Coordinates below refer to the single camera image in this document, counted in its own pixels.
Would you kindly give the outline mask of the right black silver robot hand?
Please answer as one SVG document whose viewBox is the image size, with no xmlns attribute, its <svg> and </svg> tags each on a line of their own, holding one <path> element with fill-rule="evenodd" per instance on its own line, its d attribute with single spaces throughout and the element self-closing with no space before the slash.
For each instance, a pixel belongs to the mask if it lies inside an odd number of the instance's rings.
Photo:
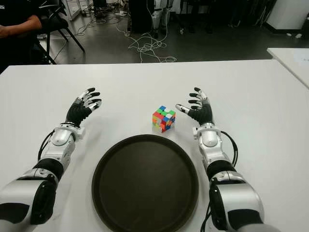
<svg viewBox="0 0 309 232">
<path fill-rule="evenodd" d="M 198 87 L 194 87 L 194 91 L 195 93 L 190 93 L 189 96 L 195 99 L 188 101 L 192 106 L 188 108 L 182 104 L 176 104 L 176 109 L 197 121 L 200 126 L 207 123 L 214 125 L 212 108 L 208 96 Z"/>
</svg>

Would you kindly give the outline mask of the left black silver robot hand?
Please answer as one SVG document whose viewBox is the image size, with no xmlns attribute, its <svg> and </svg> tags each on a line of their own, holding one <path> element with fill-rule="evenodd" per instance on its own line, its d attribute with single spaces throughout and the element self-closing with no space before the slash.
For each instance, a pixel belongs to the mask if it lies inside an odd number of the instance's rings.
<svg viewBox="0 0 309 232">
<path fill-rule="evenodd" d="M 102 100 L 94 99 L 94 97 L 100 95 L 95 90 L 94 87 L 86 89 L 74 100 L 67 112 L 65 123 L 74 124 L 79 127 L 84 119 L 100 108 Z"/>
</svg>

